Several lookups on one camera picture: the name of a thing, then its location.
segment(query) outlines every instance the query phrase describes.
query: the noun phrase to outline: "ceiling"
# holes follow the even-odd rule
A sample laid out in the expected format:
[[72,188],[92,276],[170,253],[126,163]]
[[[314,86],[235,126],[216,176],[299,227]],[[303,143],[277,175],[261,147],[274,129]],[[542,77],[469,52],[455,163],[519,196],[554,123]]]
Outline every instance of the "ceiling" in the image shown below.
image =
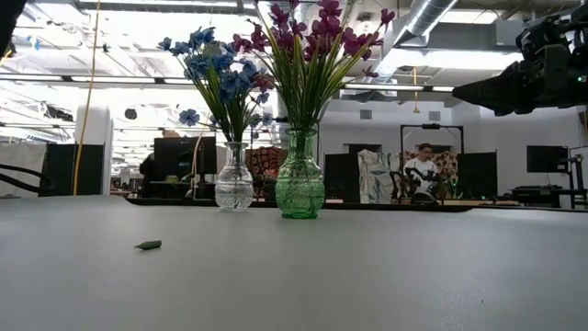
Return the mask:
[[[258,21],[251,1],[200,2],[203,6],[145,6],[145,0],[103,0],[103,10],[99,14],[99,33],[97,36],[96,75],[114,76],[156,76],[181,77],[182,68],[169,53],[156,49],[164,37],[185,39],[198,27],[216,27],[217,40],[232,40],[232,34],[251,31],[247,18]],[[498,16],[520,18],[523,15],[541,17],[571,6],[577,1],[535,0],[535,1],[459,1],[447,13],[443,22],[468,24],[490,24]],[[237,6],[243,5],[240,14],[232,14]],[[350,25],[356,30],[373,29],[379,21],[382,7],[390,7],[401,16],[408,13],[409,0],[361,0],[355,7],[352,17],[360,14],[368,20],[353,19]],[[297,15],[301,19],[316,17],[317,6],[303,2]],[[29,3],[17,22],[14,43],[17,55],[7,59],[0,66],[0,73],[9,74],[58,74],[89,75],[92,65],[94,23],[96,4],[93,0],[38,0]],[[362,69],[377,65],[383,54],[375,51],[372,58],[359,63],[349,73],[360,75]],[[459,65],[415,64],[415,69],[396,70],[392,79],[402,84],[428,84],[459,86],[500,73],[493,70],[458,69]],[[179,112],[196,109],[202,116],[207,112],[201,96],[193,90],[167,88],[141,88],[140,86],[101,86],[101,92],[94,97],[107,97],[110,110],[115,119],[115,128],[142,127],[150,130],[117,130],[115,133],[115,157],[121,164],[137,165],[150,151],[153,137],[159,136],[157,128],[178,125]],[[0,122],[23,124],[63,124],[71,122],[51,119],[46,116],[47,105],[59,108],[76,117],[78,105],[86,96],[84,86],[64,86],[56,84],[31,85],[0,81]],[[421,94],[420,100],[450,101],[449,94]],[[398,104],[413,101],[414,93],[399,93],[395,97]],[[136,120],[127,120],[127,108],[137,111]],[[264,111],[276,116],[277,98],[271,97]],[[325,116],[325,121],[333,116]],[[20,139],[38,139],[51,142],[70,142],[73,129],[0,129],[0,142]],[[259,144],[272,144],[276,141],[276,128],[262,133]],[[185,135],[199,134],[184,131]]]

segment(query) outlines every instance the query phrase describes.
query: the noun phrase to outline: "clear glass vase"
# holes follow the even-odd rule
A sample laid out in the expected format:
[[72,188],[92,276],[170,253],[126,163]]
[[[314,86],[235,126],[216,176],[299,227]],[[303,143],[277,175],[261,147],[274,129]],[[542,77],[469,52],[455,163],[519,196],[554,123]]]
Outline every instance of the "clear glass vase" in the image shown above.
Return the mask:
[[225,143],[227,161],[214,188],[221,211],[244,211],[254,199],[254,180],[245,166],[247,143]]
[[316,131],[290,129],[286,133],[289,150],[277,176],[277,207],[284,218],[313,219],[324,202],[322,171],[312,158]]

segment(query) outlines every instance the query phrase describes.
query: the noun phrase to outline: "table surface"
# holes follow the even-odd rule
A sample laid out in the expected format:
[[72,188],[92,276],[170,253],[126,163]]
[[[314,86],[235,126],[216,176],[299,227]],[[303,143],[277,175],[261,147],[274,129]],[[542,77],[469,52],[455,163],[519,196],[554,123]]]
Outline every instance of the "table surface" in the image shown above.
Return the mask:
[[0,330],[586,330],[587,258],[585,213],[0,200]]

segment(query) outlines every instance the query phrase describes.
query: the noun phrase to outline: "white shirt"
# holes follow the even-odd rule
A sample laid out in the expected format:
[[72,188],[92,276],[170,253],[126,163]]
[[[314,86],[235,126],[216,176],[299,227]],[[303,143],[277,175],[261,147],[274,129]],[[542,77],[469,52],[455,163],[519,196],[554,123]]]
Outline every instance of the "white shirt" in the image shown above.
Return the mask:
[[[409,160],[405,165],[404,165],[404,169],[402,170],[402,174],[406,175],[406,168],[416,168],[418,171],[420,171],[424,176],[427,176],[429,174],[429,172],[434,172],[434,173],[438,173],[439,169],[437,168],[436,164],[434,164],[432,161],[421,161],[418,158],[414,158],[412,160]],[[415,179],[419,179],[421,181],[421,186],[416,188],[417,192],[426,192],[426,190],[431,186],[432,182],[423,180],[422,178],[419,177],[418,174],[413,173],[413,177]]]

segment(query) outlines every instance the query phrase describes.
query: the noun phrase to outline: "green object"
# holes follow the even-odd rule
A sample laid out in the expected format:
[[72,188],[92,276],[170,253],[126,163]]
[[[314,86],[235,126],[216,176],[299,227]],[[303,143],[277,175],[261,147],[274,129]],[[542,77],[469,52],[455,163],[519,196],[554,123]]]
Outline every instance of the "green object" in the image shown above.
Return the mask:
[[315,130],[287,130],[288,158],[279,168],[276,183],[277,207],[282,217],[314,219],[324,202],[322,171],[312,159]]
[[151,242],[140,243],[140,244],[136,245],[135,248],[139,248],[142,250],[150,250],[150,249],[159,248],[161,246],[162,246],[162,241],[155,240],[155,241],[151,241]]

